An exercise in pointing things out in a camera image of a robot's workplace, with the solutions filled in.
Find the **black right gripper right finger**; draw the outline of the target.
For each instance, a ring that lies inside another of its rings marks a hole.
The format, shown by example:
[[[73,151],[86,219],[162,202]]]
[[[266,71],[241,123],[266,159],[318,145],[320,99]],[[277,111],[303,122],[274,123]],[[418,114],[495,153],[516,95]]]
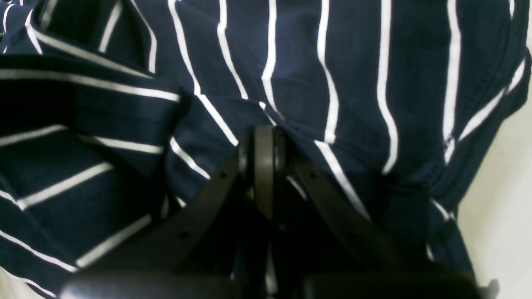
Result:
[[[278,220],[287,204],[287,171],[300,178],[310,201],[311,223],[322,230],[306,233],[297,223],[299,240],[312,250],[328,250],[324,270],[301,279],[304,299],[481,299],[475,283],[405,248],[353,208],[314,164],[290,146],[282,130],[262,127],[262,213]]]

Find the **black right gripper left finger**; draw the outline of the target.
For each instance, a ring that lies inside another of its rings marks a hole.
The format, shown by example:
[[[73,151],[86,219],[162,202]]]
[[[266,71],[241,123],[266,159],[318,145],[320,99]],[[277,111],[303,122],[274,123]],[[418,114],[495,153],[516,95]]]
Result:
[[[254,129],[197,197],[165,223],[74,275],[62,299],[245,299],[231,278],[249,219]]]

